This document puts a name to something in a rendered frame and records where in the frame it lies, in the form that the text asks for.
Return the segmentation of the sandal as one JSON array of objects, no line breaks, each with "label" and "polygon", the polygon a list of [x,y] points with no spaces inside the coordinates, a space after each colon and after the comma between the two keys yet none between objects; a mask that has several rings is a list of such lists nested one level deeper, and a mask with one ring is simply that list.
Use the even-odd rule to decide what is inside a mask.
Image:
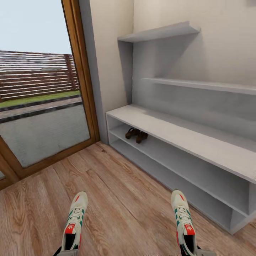
[{"label": "sandal", "polygon": [[139,135],[140,135],[140,130],[139,129],[130,129],[129,131],[128,131],[128,133],[126,134],[126,138],[127,139],[130,139],[131,138],[131,136],[133,136],[133,135],[137,135],[138,137],[139,137]]},{"label": "sandal", "polygon": [[147,139],[148,134],[141,131],[139,137],[136,138],[136,143],[140,144],[143,139]]}]

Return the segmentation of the gym shoe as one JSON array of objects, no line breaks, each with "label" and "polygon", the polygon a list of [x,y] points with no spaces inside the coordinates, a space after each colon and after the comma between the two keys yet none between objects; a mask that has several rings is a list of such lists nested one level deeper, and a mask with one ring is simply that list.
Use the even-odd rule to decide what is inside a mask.
[{"label": "gym shoe", "polygon": [[69,217],[63,233],[61,251],[80,248],[81,228],[87,205],[88,196],[86,192],[79,192],[71,203]]},{"label": "gym shoe", "polygon": [[177,243],[182,245],[187,256],[196,256],[196,233],[192,224],[188,202],[180,190],[171,194],[171,205],[177,222]]}]

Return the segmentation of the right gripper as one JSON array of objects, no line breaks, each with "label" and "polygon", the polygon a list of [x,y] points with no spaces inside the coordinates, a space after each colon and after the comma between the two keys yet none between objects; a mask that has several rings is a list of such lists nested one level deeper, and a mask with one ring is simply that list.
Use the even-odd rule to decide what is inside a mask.
[{"label": "right gripper", "polygon": [[[197,248],[198,248],[198,249],[201,249],[199,246],[198,246]],[[181,249],[181,254],[182,254],[182,256],[186,256],[186,253],[185,253],[185,251],[184,251],[182,245],[180,245],[180,249]]]}]

